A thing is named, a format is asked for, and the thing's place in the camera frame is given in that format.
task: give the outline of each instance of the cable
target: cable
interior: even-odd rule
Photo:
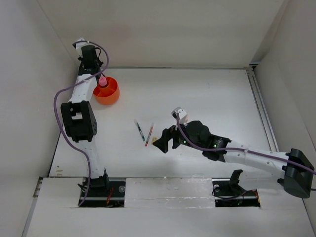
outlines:
[[[231,200],[234,200],[235,198],[238,198],[238,197],[240,197],[240,196],[245,195],[247,192],[249,192],[249,191],[244,191],[244,192],[242,192],[241,194],[239,194],[239,195],[237,195],[237,196],[234,196],[234,197],[223,198],[223,197],[216,196],[216,195],[215,195],[215,190],[213,189],[212,195],[213,195],[214,197],[216,197],[216,198],[220,198],[222,201],[231,201]]]
[[[74,85],[71,85],[71,86],[69,86],[69,87],[67,87],[67,88],[65,88],[65,89],[62,89],[62,90],[58,91],[58,92],[56,93],[55,97],[54,97],[54,113],[55,113],[56,121],[57,121],[57,124],[58,124],[58,127],[59,127],[59,129],[60,129],[61,134],[63,135],[63,137],[65,138],[66,142],[68,143],[68,145],[69,145],[71,148],[73,148],[74,150],[76,150],[76,151],[82,153],[82,154],[85,156],[85,158],[86,158],[86,160],[87,160],[87,163],[88,163],[87,189],[86,189],[86,192],[85,192],[85,194],[84,194],[83,200],[79,203],[79,206],[81,206],[81,205],[84,203],[85,199],[87,198],[88,190],[89,190],[89,187],[90,187],[90,180],[91,180],[91,165],[90,165],[90,159],[89,159],[88,154],[87,154],[85,151],[83,151],[83,150],[81,150],[81,149],[75,147],[73,144],[71,144],[71,142],[69,141],[69,139],[68,139],[68,137],[67,137],[65,131],[63,130],[63,125],[62,125],[62,123],[60,122],[59,116],[58,116],[57,98],[58,98],[58,96],[59,96],[60,93],[62,93],[62,92],[64,92],[64,91],[67,91],[67,90],[70,90],[70,89],[73,89],[73,88],[75,88],[77,85],[80,85],[80,84],[84,83],[85,81],[90,80],[91,78],[96,77],[97,75],[100,75],[100,74],[103,73],[103,72],[107,69],[107,67],[109,66],[109,55],[108,55],[108,53],[106,52],[106,50],[105,50],[102,46],[98,45],[97,43],[88,41],[88,40],[76,41],[76,42],[74,42],[74,44],[83,43],[83,42],[85,42],[85,43],[90,43],[90,44],[93,44],[93,45],[95,45],[95,46],[98,46],[100,49],[102,49],[102,50],[104,51],[104,53],[105,53],[105,55],[106,55],[106,57],[107,57],[107,63],[106,63],[106,65],[105,65],[104,69],[100,70],[100,71],[97,72],[96,74],[93,74],[93,75],[89,76],[88,78],[86,78],[86,79],[84,79],[84,80],[82,80],[82,81],[80,81],[80,82],[78,82],[78,83],[76,83],[76,84],[74,84]]]
[[[102,50],[99,47],[96,47],[95,49],[100,50],[99,55],[98,55],[98,59],[100,59],[100,55],[101,55]]]
[[[255,193],[255,195],[256,195],[256,197],[257,197],[257,200],[258,200],[258,203],[260,204],[260,198],[259,198],[259,195],[258,195],[258,191],[253,191],[253,190],[252,190],[252,192]]]
[[[304,165],[301,165],[299,163],[296,163],[296,162],[293,162],[291,160],[287,160],[287,159],[283,159],[283,158],[279,158],[279,157],[275,157],[275,156],[271,156],[271,155],[267,155],[267,154],[263,154],[263,153],[260,153],[260,152],[255,152],[255,151],[251,151],[251,150],[247,150],[247,149],[244,149],[244,148],[237,148],[237,147],[226,147],[226,148],[203,148],[203,147],[199,147],[197,145],[195,145],[187,136],[186,134],[184,133],[184,131],[182,130],[181,126],[180,126],[180,118],[179,118],[179,114],[177,114],[177,126],[178,126],[178,129],[181,133],[181,135],[184,137],[184,139],[191,145],[191,147],[197,149],[197,150],[200,150],[200,151],[205,151],[205,152],[218,152],[218,151],[240,151],[240,152],[248,152],[250,154],[254,154],[254,155],[257,155],[257,156],[261,156],[261,157],[265,157],[265,158],[270,158],[270,159],[275,159],[275,160],[278,160],[278,161],[282,161],[282,162],[285,162],[285,163],[289,163],[289,164],[292,164],[292,165],[295,165],[297,167],[300,167],[304,170],[307,170],[309,171],[310,173],[312,173],[313,175],[316,175],[316,171],[304,166]]]
[[[245,198],[245,195],[242,195],[242,200],[237,204],[237,206],[239,206],[240,204],[242,204],[244,198]]]
[[[110,189],[110,194],[108,195],[108,198],[107,198],[107,206],[108,206],[109,203],[110,203],[110,200],[111,200],[111,197],[112,197],[113,192],[114,192],[114,188],[111,188],[111,189]]]

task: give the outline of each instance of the black bracket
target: black bracket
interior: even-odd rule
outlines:
[[[230,187],[230,189],[233,191],[234,194],[237,195],[243,192],[243,188],[238,185],[239,177],[242,172],[242,169],[234,170],[228,182],[228,186]]]
[[[87,187],[88,179],[86,178],[82,185],[78,184],[81,190]],[[89,187],[89,197],[104,197],[106,192],[110,189],[110,180],[109,176],[107,175],[106,170],[104,169],[104,175],[100,176],[99,178],[91,179],[90,180],[90,187]]]
[[[286,153],[286,155],[289,156],[288,160],[315,170],[300,150],[291,149],[291,153]],[[309,198],[311,195],[313,174],[289,163],[287,166],[283,166],[282,169],[285,171],[284,179],[278,179],[277,182],[283,186],[284,190],[298,198]]]
[[[171,126],[162,131],[161,137],[153,142],[153,145],[159,148],[163,153],[167,153],[169,150],[168,142],[172,139],[173,145],[172,148],[176,149],[180,146],[180,133],[176,130],[176,126]]]
[[[86,45],[81,48],[82,57],[78,58],[81,61],[78,73],[80,76],[83,74],[93,75],[100,71],[103,62],[101,62],[101,60],[97,56],[95,49],[96,47],[93,45]]]
[[[87,140],[91,142],[92,137],[97,134],[97,121],[88,101],[80,103],[61,104],[61,114],[67,136],[74,142]],[[73,118],[81,114],[82,118]]]

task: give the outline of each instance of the screw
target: screw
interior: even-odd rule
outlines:
[[[125,192],[125,186],[119,186],[119,188],[118,188],[118,191],[120,192],[120,193],[124,193]]]
[[[213,186],[213,190],[216,191],[216,192],[219,192],[219,185],[218,184],[215,184]]]

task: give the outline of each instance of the pink object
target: pink object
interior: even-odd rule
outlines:
[[[99,79],[99,85],[100,86],[106,86],[108,84],[107,78],[106,77],[101,77]]]

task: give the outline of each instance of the white wall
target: white wall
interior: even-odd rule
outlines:
[[[265,37],[263,38],[259,48],[257,49],[255,55],[252,58],[252,62],[260,62],[266,54],[269,52],[269,49],[273,43],[273,40],[277,33],[277,28],[282,18],[282,15],[285,11],[285,8],[288,4],[289,0],[284,0],[282,6],[280,7],[276,17],[274,18],[272,24],[269,27],[268,32],[266,33]]]
[[[107,48],[111,66],[246,67],[283,0],[39,0],[58,36]]]
[[[0,1],[0,32],[0,236],[19,237],[58,138],[54,93],[76,68],[35,0]]]
[[[314,0],[289,1],[272,48],[255,73],[278,146],[301,149],[316,167],[315,12]],[[305,200],[314,230],[315,202],[316,193]]]

